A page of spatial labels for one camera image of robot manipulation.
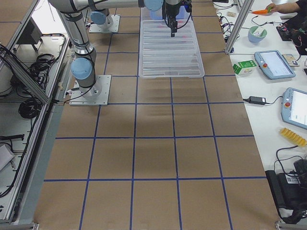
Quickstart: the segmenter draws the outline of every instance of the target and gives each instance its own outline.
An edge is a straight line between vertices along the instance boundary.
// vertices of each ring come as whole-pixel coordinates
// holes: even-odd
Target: metal mounting plate
[[[110,34],[118,33],[120,15],[111,15],[113,19],[113,25],[107,29],[100,28],[97,24],[92,24],[90,27],[90,34]]]
[[[97,75],[97,81],[100,81],[102,85],[102,91],[95,100],[89,101],[84,97],[79,97],[81,95],[80,91],[74,91],[71,95],[73,99],[69,102],[71,106],[89,106],[89,105],[107,105],[109,99],[110,85],[111,85],[111,75]],[[79,84],[76,81],[74,88],[78,88]]]

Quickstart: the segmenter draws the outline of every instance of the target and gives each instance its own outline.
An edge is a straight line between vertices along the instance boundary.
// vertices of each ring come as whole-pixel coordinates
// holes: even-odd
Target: white label
[[[288,175],[285,175],[285,176],[286,176],[288,184],[299,184],[298,177],[291,177]]]

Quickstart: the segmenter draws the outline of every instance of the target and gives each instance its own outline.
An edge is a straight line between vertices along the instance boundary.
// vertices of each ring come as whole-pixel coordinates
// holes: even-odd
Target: blue joint cap
[[[106,15],[100,11],[93,11],[91,13],[92,21],[97,25],[103,25],[106,22]]]
[[[144,0],[144,3],[150,11],[157,11],[162,8],[163,0]]]
[[[92,63],[83,57],[79,57],[71,64],[71,72],[78,80],[87,79],[93,71]]]

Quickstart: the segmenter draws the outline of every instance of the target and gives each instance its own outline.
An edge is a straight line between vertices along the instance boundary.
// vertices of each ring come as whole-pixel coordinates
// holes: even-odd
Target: carrot
[[[260,10],[260,11],[253,11],[253,14],[267,14],[269,11],[267,9],[265,10]]]

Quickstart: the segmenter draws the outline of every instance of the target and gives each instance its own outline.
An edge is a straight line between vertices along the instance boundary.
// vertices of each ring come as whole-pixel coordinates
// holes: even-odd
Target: small box
[[[238,63],[235,63],[233,66],[235,74],[238,74],[238,75],[251,73],[252,71],[254,71],[256,67],[257,65],[253,60],[240,61]]]

